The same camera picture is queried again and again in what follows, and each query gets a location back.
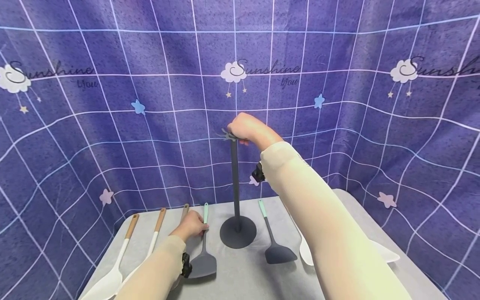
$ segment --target hand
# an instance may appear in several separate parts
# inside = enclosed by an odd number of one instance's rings
[[[203,231],[207,229],[208,224],[204,224],[203,217],[196,211],[191,210],[170,235],[176,235],[186,242],[190,237],[203,234]]]
[[[247,140],[253,140],[255,134],[264,130],[266,127],[267,125],[262,121],[244,112],[238,114],[238,116],[233,119],[232,123],[227,126],[228,131],[233,133],[236,137]]]
[[[260,151],[270,145],[283,141],[283,139],[270,127],[256,117],[241,112],[227,126],[228,130],[241,139],[254,142]]]

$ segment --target text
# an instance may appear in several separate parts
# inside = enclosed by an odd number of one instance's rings
[[[84,91],[86,88],[90,87],[98,87],[98,83],[96,81],[86,81],[86,80],[77,80],[77,87],[81,88]]]
[[[247,69],[245,67],[242,67],[241,63],[247,63],[248,60],[246,59],[239,59],[238,64],[240,68],[247,73],[247,75],[250,74],[285,74],[285,73],[299,73],[301,67],[300,66],[295,66],[295,67],[287,67],[283,66],[281,68],[277,67],[278,65],[278,60],[275,60],[272,67],[265,67],[265,68],[255,68],[255,69]]]
[[[44,70],[44,71],[37,71],[35,73],[29,73],[29,72],[24,72],[20,69],[22,66],[22,63],[16,60],[13,60],[10,62],[10,65],[12,69],[15,71],[21,73],[24,78],[21,81],[13,81],[9,79],[11,82],[20,84],[25,81],[26,78],[28,79],[35,79],[35,78],[45,78],[45,77],[53,77],[53,76],[61,76],[61,75],[90,75],[92,74],[95,70],[92,68],[86,68],[86,69],[76,69],[73,66],[70,69],[64,69],[62,68],[61,61],[59,60],[57,64],[55,65],[55,69],[51,70],[50,68]]]
[[[400,74],[402,74],[404,76],[410,76],[410,75],[412,75],[416,72],[418,75],[454,76],[454,75],[457,75],[457,74],[458,75],[463,75],[463,74],[470,74],[471,75],[471,74],[476,74],[476,73],[480,72],[480,69],[475,69],[473,67],[473,65],[475,63],[477,63],[477,61],[479,61],[480,55],[477,55],[476,57],[474,57],[471,61],[469,61],[465,66],[463,66],[458,71],[455,69],[455,67],[451,67],[447,71],[443,71],[442,69],[435,69],[435,68],[432,68],[430,70],[424,69],[424,68],[416,66],[414,64],[414,61],[413,61],[414,59],[418,59],[419,61],[423,61],[425,59],[425,57],[423,57],[423,56],[412,57],[412,59],[410,60],[410,64],[415,69],[415,71],[411,74],[404,74],[402,72],[402,70],[400,70]]]
[[[289,77],[278,80],[281,81],[280,86],[282,87],[282,90],[285,89],[287,85],[297,85],[299,83],[298,79],[290,79]]]

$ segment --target beige sleeve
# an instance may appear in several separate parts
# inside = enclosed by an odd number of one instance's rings
[[[410,299],[332,189],[290,144],[269,146],[261,163],[310,247],[327,299]]]
[[[181,273],[185,243],[168,236],[138,268],[115,300],[165,300]]]

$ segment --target fist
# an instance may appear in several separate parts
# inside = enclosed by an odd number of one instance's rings
[[[203,231],[207,229],[208,225],[204,224],[202,216],[196,211],[191,210],[170,235],[179,236],[186,242],[190,237],[202,235]]]
[[[266,125],[256,117],[241,112],[227,128],[236,137],[254,140],[254,136],[264,130]]]

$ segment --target spatula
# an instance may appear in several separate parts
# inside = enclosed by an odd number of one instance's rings
[[[270,228],[270,224],[268,223],[267,212],[265,210],[265,206],[262,200],[258,201],[260,206],[260,210],[262,211],[262,215],[264,215],[265,223],[267,224],[268,234],[270,235],[270,240],[272,244],[268,249],[265,251],[265,258],[267,260],[267,264],[283,264],[288,262],[293,262],[297,260],[297,256],[293,253],[292,250],[285,246],[281,246],[275,242],[273,237],[272,229]]]
[[[183,210],[181,212],[181,219],[180,219],[180,222],[183,220],[183,218],[185,218],[185,216],[187,215],[188,213],[188,209],[189,209],[190,205],[187,203],[183,206]],[[182,279],[183,277],[182,276],[179,276],[178,279],[173,283],[172,287],[170,288],[170,290],[173,290],[174,288],[176,288],[178,285],[179,285],[179,282],[180,280]]]
[[[181,211],[181,219],[180,219],[180,222],[181,222],[181,221],[183,220],[183,218],[185,218],[185,216],[187,215],[189,207],[190,207],[190,204],[188,204],[188,203],[183,206],[183,210]]]
[[[148,247],[147,256],[145,257],[144,261],[153,253],[153,248],[155,247],[156,239],[158,237],[158,232],[160,231],[160,227],[162,226],[163,219],[165,217],[165,212],[166,211],[167,210],[165,208],[160,209],[160,213],[158,214],[158,219],[157,219],[156,225],[155,225],[155,231],[153,232],[152,241],[150,242],[150,247]],[[130,279],[130,277],[135,273],[135,271],[141,265],[142,264],[140,264],[138,267],[135,268],[135,270],[131,271],[130,274],[128,274],[127,278],[125,278],[125,280],[122,282],[122,284],[119,288],[119,291],[125,285],[125,283],[127,283],[127,281]]]
[[[295,228],[297,228],[297,231],[299,232],[301,237],[300,256],[307,265],[313,265],[313,258],[312,258],[312,253],[310,252],[310,247],[308,246],[307,241],[305,240],[302,232],[298,228],[297,223],[295,223],[295,221],[293,220],[292,215],[290,215],[290,218],[292,219],[292,222],[295,225]],[[389,250],[388,248],[384,247],[383,245],[373,240],[370,240],[370,241],[373,243],[374,247],[377,249],[380,256],[385,260],[386,263],[392,263],[400,259],[400,256],[395,252]]]
[[[85,294],[85,296],[82,297],[82,300],[108,300],[117,293],[122,282],[122,274],[120,273],[120,262],[123,258],[123,255],[125,254],[128,242],[130,241],[130,237],[132,237],[133,230],[135,229],[135,225],[138,221],[138,216],[138,214],[135,214],[132,217],[130,226],[127,230],[127,234],[125,235],[125,239],[123,240],[120,253],[118,255],[117,261],[113,265],[113,268],[110,272],[108,272],[108,274],[103,276],[102,279],[95,283],[95,285]]]
[[[208,203],[204,205],[204,224],[208,219]],[[204,231],[202,252],[195,257],[190,263],[192,264],[192,272],[190,278],[200,278],[216,273],[216,258],[207,253],[206,250],[207,231]]]
[[[295,221],[293,220],[293,217],[290,214],[290,212],[288,211],[287,207],[285,205],[284,205],[284,207],[285,207],[285,210],[287,211],[288,215],[292,219],[293,225],[295,225],[295,228],[297,229],[297,231],[299,232],[300,237],[301,237],[300,257],[302,258],[302,260],[307,265],[313,265],[313,259],[312,259],[312,253],[310,252],[310,247],[308,246],[307,241],[305,240],[302,232],[300,231],[299,227],[297,226],[297,223],[295,223]]]

